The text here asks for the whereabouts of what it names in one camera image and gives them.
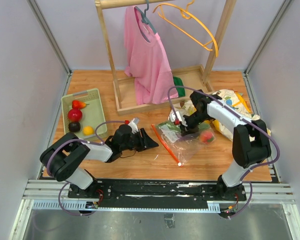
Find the clear zip top bag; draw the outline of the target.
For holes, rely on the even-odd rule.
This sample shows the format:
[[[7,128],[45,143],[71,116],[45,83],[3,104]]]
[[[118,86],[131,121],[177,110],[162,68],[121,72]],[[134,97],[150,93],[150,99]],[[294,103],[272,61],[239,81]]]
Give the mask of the clear zip top bag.
[[[172,158],[177,162],[179,167],[183,166],[188,162],[199,150],[207,147],[212,144],[216,140],[215,132],[211,128],[211,126],[207,123],[201,123],[198,128],[197,133],[201,133],[204,131],[211,131],[214,133],[214,141],[205,144],[201,142],[200,135],[196,140],[189,141],[178,141],[178,139],[182,136],[181,132],[174,132],[169,130],[163,130],[157,127],[158,124],[153,124],[151,127],[157,136],[160,143],[167,150],[167,152],[172,156]]]

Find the yellow plush fruit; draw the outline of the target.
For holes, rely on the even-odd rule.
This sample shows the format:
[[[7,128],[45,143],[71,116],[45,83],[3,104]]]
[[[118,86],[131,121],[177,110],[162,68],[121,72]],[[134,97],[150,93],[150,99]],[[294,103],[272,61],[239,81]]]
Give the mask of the yellow plush fruit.
[[[92,126],[85,126],[82,132],[85,136],[90,136],[94,134],[95,130]]]

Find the red plush fruit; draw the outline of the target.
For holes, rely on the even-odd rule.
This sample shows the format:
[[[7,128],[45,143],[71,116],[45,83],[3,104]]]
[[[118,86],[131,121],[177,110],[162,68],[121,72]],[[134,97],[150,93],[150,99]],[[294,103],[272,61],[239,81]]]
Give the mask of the red plush fruit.
[[[82,111],[77,108],[71,109],[67,114],[67,118],[70,122],[80,122],[82,117],[83,117]]]

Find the purple plush eggplant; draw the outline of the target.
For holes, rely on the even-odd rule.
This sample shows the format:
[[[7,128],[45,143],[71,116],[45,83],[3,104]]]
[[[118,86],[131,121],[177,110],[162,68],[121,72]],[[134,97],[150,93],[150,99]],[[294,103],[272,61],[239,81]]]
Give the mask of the purple plush eggplant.
[[[184,136],[181,136],[178,141],[182,142],[182,141],[194,141],[197,140],[200,136],[200,133],[196,132],[196,133],[191,133],[191,134],[187,134]]]

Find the green plush vegetable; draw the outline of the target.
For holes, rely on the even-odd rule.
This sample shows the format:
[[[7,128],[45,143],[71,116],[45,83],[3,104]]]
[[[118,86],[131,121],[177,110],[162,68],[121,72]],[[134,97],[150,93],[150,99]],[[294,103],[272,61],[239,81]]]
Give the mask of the green plush vegetable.
[[[157,125],[157,127],[160,129],[163,129],[163,130],[167,130],[167,131],[173,131],[173,132],[178,132],[178,133],[181,132],[180,125],[175,125],[170,120],[159,123]]]

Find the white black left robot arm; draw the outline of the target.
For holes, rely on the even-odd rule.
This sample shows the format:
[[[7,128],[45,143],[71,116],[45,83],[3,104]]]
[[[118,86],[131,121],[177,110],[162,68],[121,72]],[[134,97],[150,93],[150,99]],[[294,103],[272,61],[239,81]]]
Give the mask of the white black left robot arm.
[[[124,151],[143,152],[158,146],[144,128],[129,123],[120,125],[105,143],[87,141],[68,132],[47,148],[39,160],[56,181],[70,183],[70,188],[78,190],[77,194],[83,198],[95,198],[102,193],[102,187],[92,174],[80,168],[83,160],[112,163],[121,158]]]

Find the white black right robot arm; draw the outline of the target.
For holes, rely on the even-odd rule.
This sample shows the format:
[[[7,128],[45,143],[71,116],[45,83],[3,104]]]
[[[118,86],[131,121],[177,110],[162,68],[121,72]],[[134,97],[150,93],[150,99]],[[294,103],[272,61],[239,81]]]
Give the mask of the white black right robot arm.
[[[220,199],[228,200],[241,185],[248,169],[262,163],[272,153],[266,123],[236,112],[217,94],[195,90],[190,100],[196,111],[182,116],[179,126],[182,136],[198,132],[199,124],[206,120],[217,120],[232,133],[233,162],[219,176],[215,190]]]

